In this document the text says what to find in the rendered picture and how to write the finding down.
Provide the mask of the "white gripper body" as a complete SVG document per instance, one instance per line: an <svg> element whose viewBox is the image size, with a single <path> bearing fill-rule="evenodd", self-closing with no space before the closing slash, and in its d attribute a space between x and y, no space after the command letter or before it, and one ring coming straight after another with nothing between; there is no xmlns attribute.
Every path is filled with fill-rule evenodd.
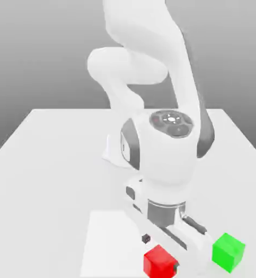
<svg viewBox="0 0 256 278"><path fill-rule="evenodd" d="M141 234L148 234L152 242L160 244L175 257L181 270L205 270L212 256L213 240L201 234L182 219L179 209L174 214L174 224L160 228L133 207L126 209L126 214L139 228Z"/></svg>

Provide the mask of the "small red cube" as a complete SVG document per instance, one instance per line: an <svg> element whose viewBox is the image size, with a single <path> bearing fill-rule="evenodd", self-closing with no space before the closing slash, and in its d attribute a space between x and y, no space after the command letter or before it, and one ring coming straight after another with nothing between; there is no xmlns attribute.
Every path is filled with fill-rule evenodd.
<svg viewBox="0 0 256 278"><path fill-rule="evenodd" d="M149 278L173 278L173 265L177 260L172 257L161 245L144 254L143 271Z"/></svg>

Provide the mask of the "small green cube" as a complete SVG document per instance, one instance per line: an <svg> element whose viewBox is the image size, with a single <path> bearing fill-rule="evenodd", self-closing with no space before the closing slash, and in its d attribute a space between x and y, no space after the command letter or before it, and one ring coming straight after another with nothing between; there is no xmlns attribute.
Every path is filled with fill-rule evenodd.
<svg viewBox="0 0 256 278"><path fill-rule="evenodd" d="M246 245L228 233L224 233L214 244L212 261L232 273L242 260Z"/></svg>

